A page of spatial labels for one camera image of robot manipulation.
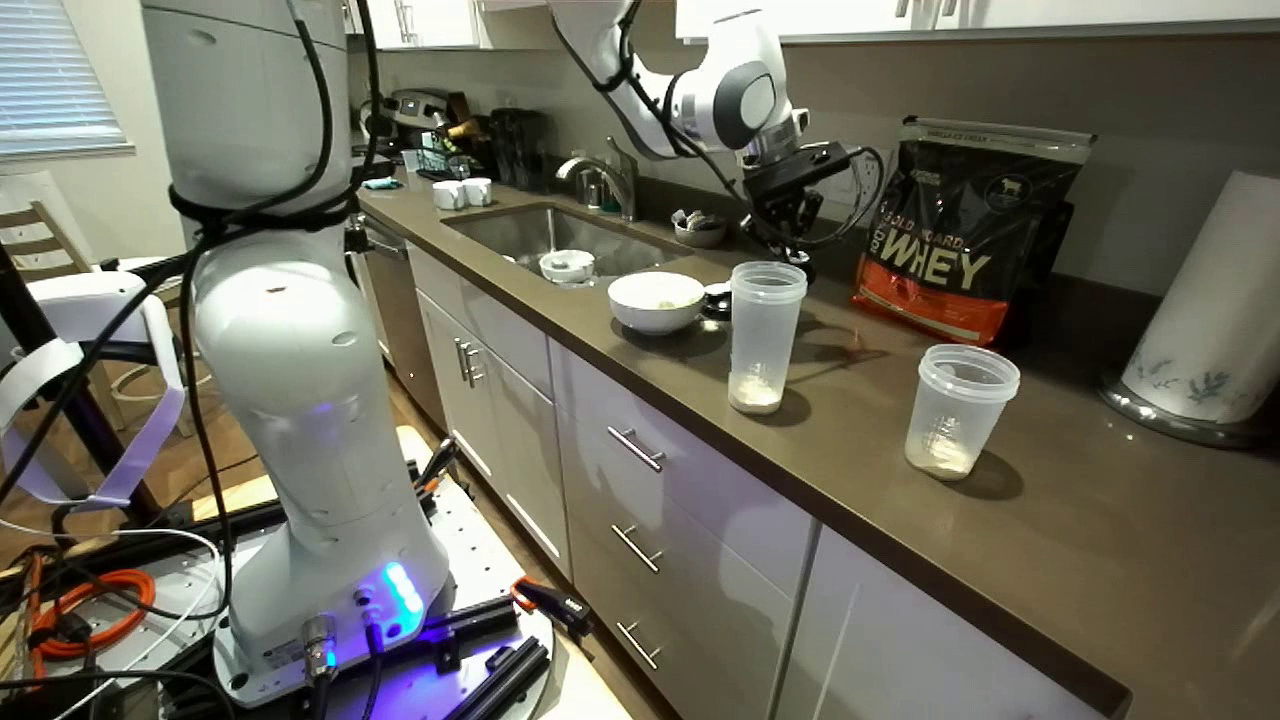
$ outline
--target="protein powder bag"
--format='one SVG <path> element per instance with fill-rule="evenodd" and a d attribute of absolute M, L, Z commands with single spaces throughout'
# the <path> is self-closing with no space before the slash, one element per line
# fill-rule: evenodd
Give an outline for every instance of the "protein powder bag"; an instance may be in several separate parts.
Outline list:
<path fill-rule="evenodd" d="M 1048 278 L 1086 153 L 1091 131 L 906 117 L 850 299 L 993 345 Z"/>

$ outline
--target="window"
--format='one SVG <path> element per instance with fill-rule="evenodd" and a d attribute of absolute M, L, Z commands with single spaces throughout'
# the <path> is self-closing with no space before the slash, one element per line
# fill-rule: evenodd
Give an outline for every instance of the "window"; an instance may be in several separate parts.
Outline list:
<path fill-rule="evenodd" d="M 128 149 L 62 0 L 0 0 L 0 160 Z"/>

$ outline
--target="wall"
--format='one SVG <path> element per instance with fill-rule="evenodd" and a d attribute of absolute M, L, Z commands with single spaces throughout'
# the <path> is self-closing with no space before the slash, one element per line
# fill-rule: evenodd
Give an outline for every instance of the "wall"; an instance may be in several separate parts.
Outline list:
<path fill-rule="evenodd" d="M 138 0 L 67 0 L 67 11 L 131 153 L 0 164 L 0 173 L 52 173 L 92 260 L 167 255 L 178 247 L 178 222 L 167 208 L 167 158 Z"/>
<path fill-rule="evenodd" d="M 701 50 L 652 42 L 652 67 L 693 67 Z M 1160 297 L 1230 169 L 1280 169 L 1280 42 L 889 42 L 788 50 L 793 100 L 811 137 L 896 149 L 906 114 L 1096 131 L 1077 179 L 1078 215 L 1061 273 Z M 621 137 L 609 104 L 560 50 L 545 53 L 396 53 L 384 84 L 462 88 L 497 104 L 548 108 L 555 153 Z M 646 176 L 711 188 L 693 160 L 643 164 Z"/>

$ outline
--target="blue light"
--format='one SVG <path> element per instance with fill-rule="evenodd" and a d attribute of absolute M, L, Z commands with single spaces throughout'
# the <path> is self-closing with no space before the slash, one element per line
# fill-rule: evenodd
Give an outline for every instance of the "blue light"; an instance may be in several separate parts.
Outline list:
<path fill-rule="evenodd" d="M 427 613 L 424 598 L 410 587 L 400 561 L 384 567 L 384 582 L 387 582 L 392 620 L 400 626 L 402 636 L 415 631 Z"/>

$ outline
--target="kitchen counter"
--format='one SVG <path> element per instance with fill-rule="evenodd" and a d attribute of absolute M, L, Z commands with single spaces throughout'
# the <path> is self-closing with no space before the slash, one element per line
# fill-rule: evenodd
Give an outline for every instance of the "kitchen counter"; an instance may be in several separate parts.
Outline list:
<path fill-rule="evenodd" d="M 491 213 L 517 204 L 563 201 L 500 188 Z M 1162 441 L 1025 373 L 975 477 L 941 484 L 898 452 L 932 340 L 854 314 L 849 287 L 811 287 L 788 401 L 750 419 L 725 401 L 727 331 L 633 340 L 604 287 L 553 287 L 462 241 L 415 179 L 364 194 L 364 213 L 1096 709 L 1128 690 L 1141 720 L 1274 716 L 1280 461 Z M 730 260 L 667 270 L 725 281 Z"/>

